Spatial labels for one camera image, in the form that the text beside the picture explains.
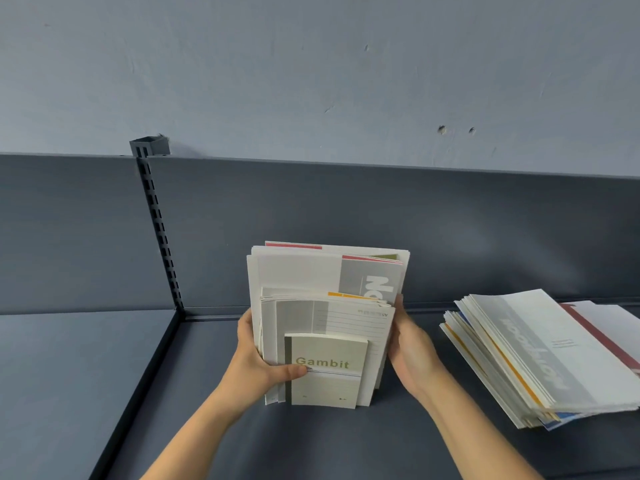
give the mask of forearm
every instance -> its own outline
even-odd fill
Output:
[[[180,428],[141,480],[203,480],[220,441],[235,421],[216,392]]]
[[[465,480],[541,480],[444,368],[423,384],[420,403]]]

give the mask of light blue wall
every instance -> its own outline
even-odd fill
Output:
[[[640,175],[638,13],[640,0],[0,0],[0,152],[128,153],[161,132],[174,153]]]

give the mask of small beige notebook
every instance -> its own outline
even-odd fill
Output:
[[[356,407],[369,342],[361,337],[286,333],[285,363],[306,365],[306,376],[286,384],[287,402]]]

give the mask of hand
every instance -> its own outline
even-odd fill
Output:
[[[251,308],[238,320],[238,345],[212,399],[235,421],[276,384],[307,373],[304,365],[268,365],[253,344]]]
[[[403,297],[396,297],[389,360],[403,386],[421,401],[428,392],[429,380],[444,371],[444,366],[427,332],[418,327],[404,311]]]

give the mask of stack of notebooks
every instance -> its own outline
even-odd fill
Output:
[[[456,301],[440,325],[517,428],[640,407],[640,320],[542,290]]]
[[[271,242],[247,256],[253,336],[272,365],[307,366],[266,404],[368,406],[380,384],[409,252]]]

